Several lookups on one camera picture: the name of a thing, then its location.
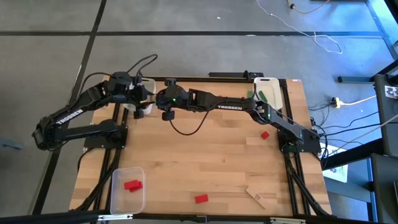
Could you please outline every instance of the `label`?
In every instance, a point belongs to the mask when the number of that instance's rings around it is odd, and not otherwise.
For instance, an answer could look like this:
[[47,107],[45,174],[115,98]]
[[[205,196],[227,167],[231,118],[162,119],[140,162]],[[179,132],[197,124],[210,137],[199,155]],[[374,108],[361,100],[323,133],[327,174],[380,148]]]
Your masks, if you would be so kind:
[[78,116],[79,114],[81,114],[83,112],[83,110],[76,110],[75,112],[71,113],[70,115],[62,118],[61,120],[57,121],[57,124],[63,124],[67,121],[69,121],[70,119]]
[[386,97],[396,99],[398,98],[398,88],[392,86],[384,86],[384,93]]
[[217,106],[218,109],[226,109],[226,110],[242,110],[240,106]]
[[263,208],[265,208],[265,209],[267,208],[266,200],[263,197],[261,197],[261,195],[259,195],[259,193],[256,190],[254,190],[251,187],[248,187],[246,189],[246,192],[250,196],[252,196]]

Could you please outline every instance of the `white object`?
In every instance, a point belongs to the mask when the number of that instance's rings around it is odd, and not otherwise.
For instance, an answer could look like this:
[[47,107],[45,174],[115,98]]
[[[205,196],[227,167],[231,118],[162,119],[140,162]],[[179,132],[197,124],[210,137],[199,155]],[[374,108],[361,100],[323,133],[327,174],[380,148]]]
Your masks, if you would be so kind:
[[[130,192],[124,183],[132,180],[142,182],[142,189]],[[116,169],[112,174],[111,209],[112,215],[137,214],[145,207],[145,173],[141,167]]]
[[261,101],[258,97],[261,98],[260,91],[262,91],[267,98],[266,103],[271,105],[273,109],[279,110],[283,107],[282,94],[280,93],[279,80],[277,78],[257,77],[254,79],[254,83],[256,84],[257,94],[254,92],[254,85],[252,91],[256,101]]
[[[142,84],[145,86],[145,88],[151,92],[151,93],[155,93],[156,94],[156,82],[155,80],[151,79],[151,78],[142,78]],[[155,99],[152,99],[153,97],[155,97],[155,95],[153,96],[148,96],[147,101],[155,101]],[[136,110],[136,106],[132,105],[132,104],[123,104],[123,106],[129,110],[130,112],[134,112]],[[143,109],[143,112],[145,115],[150,114],[150,112],[152,111],[152,105],[149,105],[147,108]]]
[[[320,143],[321,148],[325,147],[324,143]],[[328,150],[329,150],[329,156],[333,156],[337,153],[340,152],[345,152],[345,149],[339,149],[338,147],[328,145]],[[337,180],[343,183],[347,183],[347,175],[348,175],[348,165],[343,165],[341,167],[336,167],[328,170],[322,171],[322,174],[324,177]]]

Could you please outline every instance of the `clear plastic container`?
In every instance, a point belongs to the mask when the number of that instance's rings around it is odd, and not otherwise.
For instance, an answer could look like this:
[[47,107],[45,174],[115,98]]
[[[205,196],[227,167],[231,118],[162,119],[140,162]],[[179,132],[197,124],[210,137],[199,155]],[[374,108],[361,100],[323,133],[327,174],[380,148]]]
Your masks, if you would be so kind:
[[[142,189],[135,192],[124,189],[124,183],[140,180]],[[145,207],[145,173],[141,167],[116,169],[112,174],[111,209],[112,215],[137,214]]]

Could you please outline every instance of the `white cable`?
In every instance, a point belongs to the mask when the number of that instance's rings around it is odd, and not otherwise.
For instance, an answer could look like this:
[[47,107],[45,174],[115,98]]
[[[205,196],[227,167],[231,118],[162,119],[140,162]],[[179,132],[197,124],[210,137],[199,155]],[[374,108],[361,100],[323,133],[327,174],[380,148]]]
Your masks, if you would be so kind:
[[[299,32],[299,33],[301,33],[301,34],[303,34],[303,35],[306,35],[307,37],[313,37],[313,41],[314,41],[318,46],[323,47],[327,52],[333,52],[333,53],[338,53],[338,54],[342,54],[342,53],[343,53],[343,50],[341,49],[340,44],[339,44],[337,41],[333,40],[333,39],[332,39],[331,37],[329,37],[328,35],[317,35],[315,32],[313,33],[313,35],[308,35],[308,34],[306,34],[306,33],[304,33],[304,32],[298,31],[296,28],[287,25],[287,23],[286,23],[283,19],[281,19],[281,18],[275,16],[275,15],[272,14],[272,13],[268,13],[268,12],[260,5],[259,0],[256,0],[256,1],[257,1],[257,4],[259,5],[259,7],[260,7],[268,16],[274,16],[274,17],[277,18],[278,20],[282,21],[287,27],[289,27],[289,28],[295,30],[296,32]],[[337,45],[337,47],[339,48],[340,51],[337,52],[337,51],[334,51],[334,50],[329,50],[329,49],[327,49],[325,46],[323,46],[323,45],[321,45],[321,44],[319,44],[319,43],[317,42],[317,37],[327,37],[327,38],[329,38],[331,41],[333,41],[333,42]]]
[[355,105],[355,104],[357,104],[357,103],[362,103],[362,102],[364,102],[364,101],[366,101],[366,100],[370,100],[371,98],[374,98],[374,97],[376,97],[376,96],[375,96],[375,95],[373,95],[373,96],[370,96],[370,97],[368,97],[368,98],[366,98],[366,99],[359,100],[359,101],[357,101],[357,102],[353,102],[353,103],[344,103],[344,102],[341,102],[341,104],[340,104],[340,105],[351,106],[351,105]]
[[395,115],[395,116],[393,116],[393,117],[392,117],[391,119],[389,119],[388,121],[386,121],[386,122],[380,124],[378,127],[376,127],[376,128],[374,128],[374,129],[372,129],[372,130],[366,132],[365,134],[363,134],[363,135],[361,135],[361,136],[359,136],[359,137],[354,138],[354,139],[351,140],[351,141],[348,141],[346,144],[344,144],[343,146],[341,146],[341,147],[338,148],[337,150],[339,150],[339,149],[343,148],[344,146],[348,145],[349,143],[351,143],[351,142],[353,142],[353,141],[355,141],[355,140],[357,140],[357,139],[359,139],[359,138],[361,138],[361,137],[363,137],[363,136],[365,136],[365,135],[368,135],[369,133],[371,133],[371,132],[373,132],[373,131],[375,131],[375,130],[381,128],[381,127],[383,127],[384,125],[390,123],[392,120],[394,120],[394,119],[396,119],[396,118],[398,118],[398,114]]

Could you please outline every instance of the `wooden block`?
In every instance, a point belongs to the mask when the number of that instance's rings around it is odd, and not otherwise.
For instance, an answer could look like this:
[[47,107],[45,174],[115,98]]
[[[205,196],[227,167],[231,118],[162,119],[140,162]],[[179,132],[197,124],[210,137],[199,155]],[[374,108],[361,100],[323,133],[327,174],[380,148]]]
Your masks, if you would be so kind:
[[248,187],[246,189],[246,192],[249,193],[249,195],[254,198],[263,208],[267,209],[266,200],[261,197],[260,193],[258,193],[257,190],[252,187]]

